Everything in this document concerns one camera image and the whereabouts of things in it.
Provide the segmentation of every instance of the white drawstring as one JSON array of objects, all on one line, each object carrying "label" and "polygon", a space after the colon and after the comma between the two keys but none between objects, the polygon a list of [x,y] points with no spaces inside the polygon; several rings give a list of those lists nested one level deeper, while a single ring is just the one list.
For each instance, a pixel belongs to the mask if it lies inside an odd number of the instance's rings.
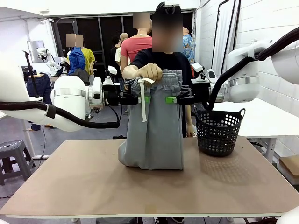
[{"label": "white drawstring", "polygon": [[146,122],[146,113],[145,113],[145,96],[144,96],[144,82],[149,82],[153,84],[155,81],[150,78],[140,78],[138,83],[141,90],[141,110],[142,110],[142,122]]}]

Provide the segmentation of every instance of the person in black clothing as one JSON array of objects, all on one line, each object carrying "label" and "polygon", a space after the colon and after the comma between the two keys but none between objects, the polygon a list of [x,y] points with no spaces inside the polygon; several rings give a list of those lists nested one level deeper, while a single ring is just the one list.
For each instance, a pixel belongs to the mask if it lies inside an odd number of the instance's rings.
[{"label": "person in black clothing", "polygon": [[121,47],[121,41],[120,41],[119,37],[113,36],[112,37],[112,42],[114,44],[114,47],[111,48],[111,50],[110,50],[110,62],[109,62],[109,65],[116,68],[117,74],[114,77],[114,82],[119,83],[119,82],[121,82],[121,79],[122,79],[121,78],[121,69],[120,69],[119,65],[115,61],[115,53],[116,53],[116,50],[119,47]]},{"label": "person in black clothing", "polygon": [[[181,37],[183,36],[183,24],[180,23],[180,18],[174,24],[161,24],[161,21],[173,22],[175,21],[174,18],[171,20],[159,20],[158,25],[156,26],[155,24],[155,18],[157,18],[155,16],[158,15],[159,19],[161,18],[161,14],[157,12],[164,10],[163,6],[163,3],[161,3],[153,16],[153,48],[140,51],[134,58],[134,61],[123,70],[122,77],[124,79],[133,79],[141,76],[159,81],[162,77],[163,69],[181,70],[183,85],[191,85],[192,71],[188,59],[182,53],[170,52],[176,48],[177,31],[180,30]],[[180,7],[176,7],[176,11],[179,17]],[[182,133],[183,137],[193,137],[190,105],[183,107]]]}]

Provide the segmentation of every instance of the laundry basket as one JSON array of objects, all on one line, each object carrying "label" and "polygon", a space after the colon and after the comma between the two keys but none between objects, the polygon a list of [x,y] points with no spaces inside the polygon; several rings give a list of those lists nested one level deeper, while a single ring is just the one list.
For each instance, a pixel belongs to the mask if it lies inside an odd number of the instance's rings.
[{"label": "laundry basket", "polygon": [[195,107],[195,110],[199,150],[216,157],[231,154],[245,109],[239,112],[201,111]]}]

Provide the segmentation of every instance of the red shirt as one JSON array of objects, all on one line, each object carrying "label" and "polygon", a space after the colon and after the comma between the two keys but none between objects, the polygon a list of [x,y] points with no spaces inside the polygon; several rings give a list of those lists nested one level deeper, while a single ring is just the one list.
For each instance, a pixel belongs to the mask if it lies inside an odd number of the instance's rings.
[{"label": "red shirt", "polygon": [[130,57],[132,62],[139,51],[153,47],[153,38],[129,38],[121,44],[121,55]]}]

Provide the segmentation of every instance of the yellow shirt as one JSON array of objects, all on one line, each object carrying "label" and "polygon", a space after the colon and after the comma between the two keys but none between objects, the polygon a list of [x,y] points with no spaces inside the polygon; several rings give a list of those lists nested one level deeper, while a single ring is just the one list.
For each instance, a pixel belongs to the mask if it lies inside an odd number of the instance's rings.
[{"label": "yellow shirt", "polygon": [[95,58],[94,58],[94,55],[93,55],[93,52],[88,49],[88,48],[81,48],[81,51],[84,55],[84,58],[85,58],[85,71],[91,75],[90,73],[90,70],[89,70],[89,66],[90,66],[90,63],[92,61],[95,61]]}]

